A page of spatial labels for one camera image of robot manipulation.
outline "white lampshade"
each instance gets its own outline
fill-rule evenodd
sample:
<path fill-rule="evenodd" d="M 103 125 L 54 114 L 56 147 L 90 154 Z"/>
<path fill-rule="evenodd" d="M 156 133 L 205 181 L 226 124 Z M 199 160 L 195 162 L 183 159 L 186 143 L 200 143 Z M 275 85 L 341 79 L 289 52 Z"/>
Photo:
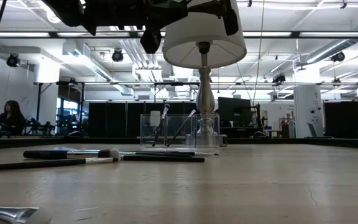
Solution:
<path fill-rule="evenodd" d="M 209 0 L 193 0 L 188 6 L 208 2 Z M 208 53 L 208 66 L 219 68 L 232 65 L 247 54 L 244 36 L 242 35 L 241 20 L 236 0 L 231 0 L 231 6 L 237 14 L 239 30 L 234 35 L 227 36 L 223 18 L 217 16 L 190 12 L 189 15 L 167 26 L 162 52 L 164 59 L 178 67 L 200 68 L 201 54 L 196 43 L 211 41 Z"/>

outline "computer monitor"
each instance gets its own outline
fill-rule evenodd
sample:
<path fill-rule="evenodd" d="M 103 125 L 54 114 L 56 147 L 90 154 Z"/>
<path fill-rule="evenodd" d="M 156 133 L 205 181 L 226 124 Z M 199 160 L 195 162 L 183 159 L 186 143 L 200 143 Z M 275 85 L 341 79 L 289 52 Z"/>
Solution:
<path fill-rule="evenodd" d="M 219 97 L 218 106 L 221 124 L 232 121 L 233 127 L 244 127 L 252 122 L 250 100 Z"/>

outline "spotlight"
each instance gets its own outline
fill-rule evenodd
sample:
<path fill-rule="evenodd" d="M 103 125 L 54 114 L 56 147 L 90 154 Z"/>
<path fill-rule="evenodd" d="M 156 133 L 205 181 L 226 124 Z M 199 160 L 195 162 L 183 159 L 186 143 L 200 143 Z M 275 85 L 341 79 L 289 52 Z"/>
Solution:
<path fill-rule="evenodd" d="M 121 62 L 124 60 L 124 56 L 122 55 L 122 49 L 114 49 L 114 53 L 111 56 L 113 62 Z"/>
<path fill-rule="evenodd" d="M 345 60 L 345 54 L 343 52 L 339 52 L 338 54 L 332 56 L 330 58 L 333 62 L 342 62 Z"/>
<path fill-rule="evenodd" d="M 20 59 L 18 54 L 11 54 L 6 60 L 6 64 L 9 67 L 16 68 L 20 66 Z"/>
<path fill-rule="evenodd" d="M 339 78 L 335 78 L 332 83 L 341 83 L 341 80 Z"/>
<path fill-rule="evenodd" d="M 279 75 L 277 75 L 276 77 L 273 78 L 273 83 L 282 83 L 285 82 L 285 74 L 284 73 L 280 73 Z"/>

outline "table lamp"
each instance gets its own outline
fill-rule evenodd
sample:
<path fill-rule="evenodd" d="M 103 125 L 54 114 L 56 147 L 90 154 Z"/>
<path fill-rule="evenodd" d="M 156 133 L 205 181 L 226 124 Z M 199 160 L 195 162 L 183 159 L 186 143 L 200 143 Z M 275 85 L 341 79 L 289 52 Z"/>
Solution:
<path fill-rule="evenodd" d="M 200 73 L 200 88 L 196 107 L 201 113 L 200 129 L 197 134 L 212 135 L 213 127 L 208 116 L 214 110 L 215 101 L 209 82 L 212 68 L 232 65 L 247 54 L 247 48 L 242 35 L 241 20 L 236 0 L 221 0 L 227 2 L 226 10 L 231 13 L 232 27 L 239 29 L 233 35 L 227 35 L 227 16 L 189 12 L 189 15 L 167 26 L 162 48 L 165 61 L 183 67 L 198 69 Z M 188 7 L 206 4 L 208 0 L 192 0 Z"/>

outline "wooden table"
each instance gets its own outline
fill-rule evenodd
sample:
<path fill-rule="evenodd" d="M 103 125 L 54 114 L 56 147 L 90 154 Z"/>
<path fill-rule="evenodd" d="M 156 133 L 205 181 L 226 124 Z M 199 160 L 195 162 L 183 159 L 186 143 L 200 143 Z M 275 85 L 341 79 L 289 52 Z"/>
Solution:
<path fill-rule="evenodd" d="M 0 149 L 138 149 L 62 145 Z M 205 163 L 127 162 L 0 171 L 0 205 L 45 207 L 54 223 L 358 223 L 358 149 L 236 145 Z"/>

